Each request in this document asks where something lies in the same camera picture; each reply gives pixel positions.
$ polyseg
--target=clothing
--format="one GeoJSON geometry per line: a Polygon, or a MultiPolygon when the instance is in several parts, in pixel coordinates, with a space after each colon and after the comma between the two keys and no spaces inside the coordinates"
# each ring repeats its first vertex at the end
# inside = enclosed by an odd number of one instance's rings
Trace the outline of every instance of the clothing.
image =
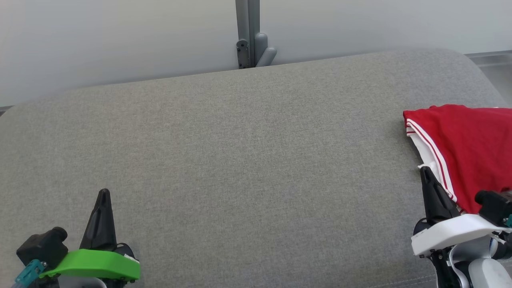
{"type": "Polygon", "coordinates": [[[512,109],[432,106],[404,111],[407,136],[449,197],[478,213],[480,190],[512,187],[512,109]]]}

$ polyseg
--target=gray fabric texture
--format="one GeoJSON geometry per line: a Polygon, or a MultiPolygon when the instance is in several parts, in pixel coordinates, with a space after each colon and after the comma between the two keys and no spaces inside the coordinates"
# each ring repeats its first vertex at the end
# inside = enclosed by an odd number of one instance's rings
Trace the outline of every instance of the gray fabric texture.
{"type": "Polygon", "coordinates": [[[31,234],[75,250],[101,188],[129,287],[435,287],[413,256],[402,111],[505,107],[465,56],[392,51],[65,92],[0,118],[0,285],[31,234]]]}

